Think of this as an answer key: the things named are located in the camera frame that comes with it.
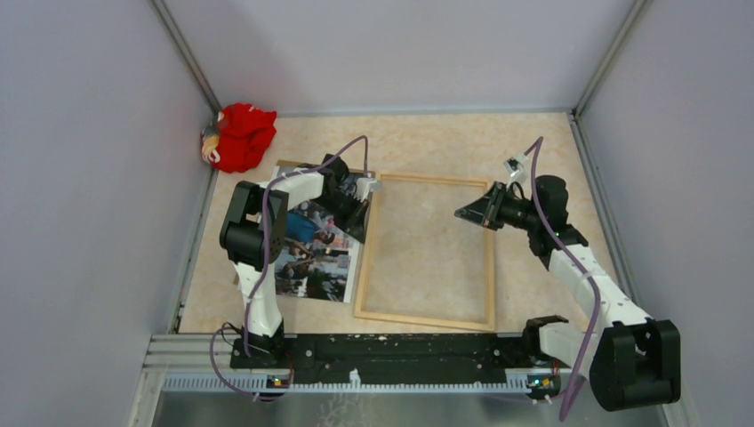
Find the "wooden frame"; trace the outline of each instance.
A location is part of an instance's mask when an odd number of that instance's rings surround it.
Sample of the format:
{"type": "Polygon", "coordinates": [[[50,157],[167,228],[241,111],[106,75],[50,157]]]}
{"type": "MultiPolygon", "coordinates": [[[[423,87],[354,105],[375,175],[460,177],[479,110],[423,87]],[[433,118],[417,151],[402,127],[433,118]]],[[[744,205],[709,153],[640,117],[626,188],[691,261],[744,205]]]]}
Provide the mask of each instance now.
{"type": "MultiPolygon", "coordinates": [[[[424,173],[405,173],[405,172],[382,172],[377,173],[376,178],[379,181],[407,181],[407,182],[425,182],[436,184],[464,185],[470,187],[479,187],[479,196],[483,196],[490,188],[492,183],[482,178],[465,178],[452,177],[445,175],[428,175],[424,173]]],[[[485,321],[474,322],[464,320],[448,320],[443,318],[425,318],[420,316],[410,316],[404,314],[383,313],[369,311],[365,309],[366,295],[369,287],[370,270],[372,267],[372,256],[374,252],[375,241],[377,236],[376,228],[379,226],[380,192],[372,194],[372,206],[370,208],[370,218],[367,224],[367,240],[362,253],[361,271],[357,283],[357,297],[354,304],[354,317],[367,318],[372,320],[385,320],[390,322],[411,323],[418,325],[442,326],[457,329],[470,329],[476,331],[494,332],[495,330],[495,281],[494,281],[494,241],[493,232],[485,230],[485,321]]]]}

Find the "blue shirt in photograph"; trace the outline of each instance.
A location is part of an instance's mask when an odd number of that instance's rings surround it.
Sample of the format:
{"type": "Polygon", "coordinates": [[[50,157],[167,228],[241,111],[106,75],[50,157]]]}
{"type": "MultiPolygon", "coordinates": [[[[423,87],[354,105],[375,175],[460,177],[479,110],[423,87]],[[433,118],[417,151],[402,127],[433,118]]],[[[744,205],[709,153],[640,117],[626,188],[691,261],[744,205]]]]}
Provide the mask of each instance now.
{"type": "Polygon", "coordinates": [[[285,218],[285,236],[302,243],[313,243],[319,227],[303,216],[289,212],[285,218]]]}

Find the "gray floor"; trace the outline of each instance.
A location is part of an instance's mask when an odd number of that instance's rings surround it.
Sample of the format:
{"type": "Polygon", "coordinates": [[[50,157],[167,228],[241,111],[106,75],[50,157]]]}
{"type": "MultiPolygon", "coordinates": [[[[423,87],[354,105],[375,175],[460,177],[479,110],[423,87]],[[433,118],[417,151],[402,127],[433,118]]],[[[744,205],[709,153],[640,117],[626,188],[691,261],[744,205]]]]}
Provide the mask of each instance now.
{"type": "Polygon", "coordinates": [[[560,404],[517,405],[476,395],[298,394],[254,403],[232,393],[166,392],[154,425],[330,426],[665,426],[660,407],[608,413],[584,390],[565,423],[560,404]]]}

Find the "empty wooden frame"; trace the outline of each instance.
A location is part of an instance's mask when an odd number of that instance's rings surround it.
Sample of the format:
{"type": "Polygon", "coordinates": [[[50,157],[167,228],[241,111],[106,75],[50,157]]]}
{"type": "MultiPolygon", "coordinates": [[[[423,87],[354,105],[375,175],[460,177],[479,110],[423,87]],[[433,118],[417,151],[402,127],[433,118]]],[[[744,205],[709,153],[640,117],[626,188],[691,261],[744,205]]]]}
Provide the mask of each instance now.
{"type": "Polygon", "coordinates": [[[382,189],[372,195],[354,316],[494,331],[493,232],[453,216],[491,183],[421,173],[376,176],[382,189]]]}

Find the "person in photograph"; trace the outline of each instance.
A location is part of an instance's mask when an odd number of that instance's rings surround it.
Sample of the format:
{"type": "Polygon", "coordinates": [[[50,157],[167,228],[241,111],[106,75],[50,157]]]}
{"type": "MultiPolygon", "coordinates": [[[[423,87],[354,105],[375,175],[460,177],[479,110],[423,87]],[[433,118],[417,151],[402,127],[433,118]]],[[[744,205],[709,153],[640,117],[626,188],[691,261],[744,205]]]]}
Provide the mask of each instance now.
{"type": "Polygon", "coordinates": [[[300,243],[320,241],[325,245],[335,240],[335,233],[316,225],[309,218],[289,212],[286,216],[285,236],[300,243]]]}

